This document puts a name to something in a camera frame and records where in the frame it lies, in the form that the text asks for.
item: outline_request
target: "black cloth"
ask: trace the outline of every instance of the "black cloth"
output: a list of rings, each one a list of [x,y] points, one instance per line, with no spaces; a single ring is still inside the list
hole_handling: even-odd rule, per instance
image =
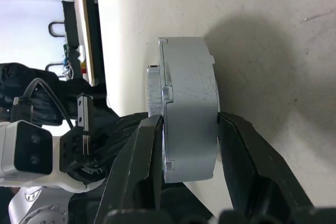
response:
[[[60,81],[53,72],[29,68],[19,63],[0,64],[0,74],[0,107],[5,108],[1,115],[2,121],[9,121],[14,97],[21,97],[35,78],[43,79],[50,86],[71,119],[77,119],[77,96],[81,93],[93,97],[96,125],[103,127],[118,118],[117,114],[106,105],[104,84],[92,87],[82,78]],[[34,124],[53,126],[62,124],[63,116],[42,86],[37,86],[31,100],[34,106]]]

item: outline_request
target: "black cable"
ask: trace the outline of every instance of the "black cable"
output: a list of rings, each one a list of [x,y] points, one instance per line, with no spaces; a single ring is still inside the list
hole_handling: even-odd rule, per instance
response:
[[[61,104],[61,102],[59,101],[57,96],[54,94],[54,92],[51,90],[49,85],[44,80],[42,80],[41,78],[35,78],[28,85],[28,87],[26,88],[26,90],[23,94],[23,98],[29,98],[30,99],[30,97],[32,97],[33,91],[35,90],[35,88],[38,84],[40,84],[43,87],[43,89],[47,92],[47,94],[53,100],[53,102],[55,103],[55,105],[57,106],[57,108],[59,109],[61,114],[63,115],[64,119],[67,121],[70,129],[74,128],[67,111],[65,110],[65,108],[63,107],[63,105]]]

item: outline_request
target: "cable connector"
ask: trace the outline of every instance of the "cable connector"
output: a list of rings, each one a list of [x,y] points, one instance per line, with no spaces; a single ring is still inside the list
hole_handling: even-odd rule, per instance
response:
[[[33,119],[33,105],[32,101],[26,97],[15,97],[13,108],[11,112],[10,122],[24,120],[31,123]]]

